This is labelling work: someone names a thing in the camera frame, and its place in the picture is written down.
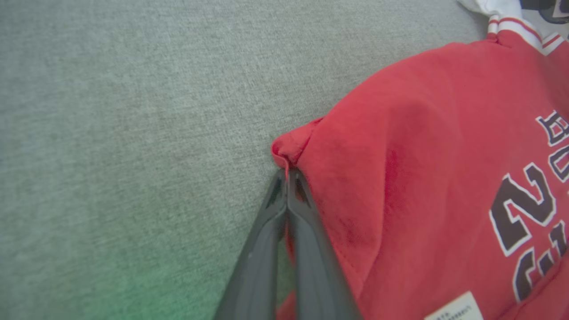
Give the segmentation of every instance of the clothing tag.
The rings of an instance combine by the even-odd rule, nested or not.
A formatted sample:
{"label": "clothing tag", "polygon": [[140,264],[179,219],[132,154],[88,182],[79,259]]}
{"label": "clothing tag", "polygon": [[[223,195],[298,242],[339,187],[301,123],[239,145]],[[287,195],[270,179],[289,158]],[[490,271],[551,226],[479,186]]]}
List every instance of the clothing tag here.
{"label": "clothing tag", "polygon": [[426,316],[424,320],[484,320],[470,291]]}
{"label": "clothing tag", "polygon": [[567,0],[557,0],[555,1],[555,7],[553,9],[553,18],[566,18],[569,17],[569,12],[563,10],[564,7],[567,7],[565,3]]}

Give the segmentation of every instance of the red sweatshirt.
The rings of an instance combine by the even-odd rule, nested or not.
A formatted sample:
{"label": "red sweatshirt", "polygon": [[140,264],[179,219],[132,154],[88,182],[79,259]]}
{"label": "red sweatshirt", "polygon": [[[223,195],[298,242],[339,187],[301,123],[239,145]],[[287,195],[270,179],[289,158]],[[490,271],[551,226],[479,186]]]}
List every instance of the red sweatshirt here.
{"label": "red sweatshirt", "polygon": [[567,137],[569,43],[493,17],[486,40],[377,72],[272,152],[307,177],[365,319],[569,319]]}

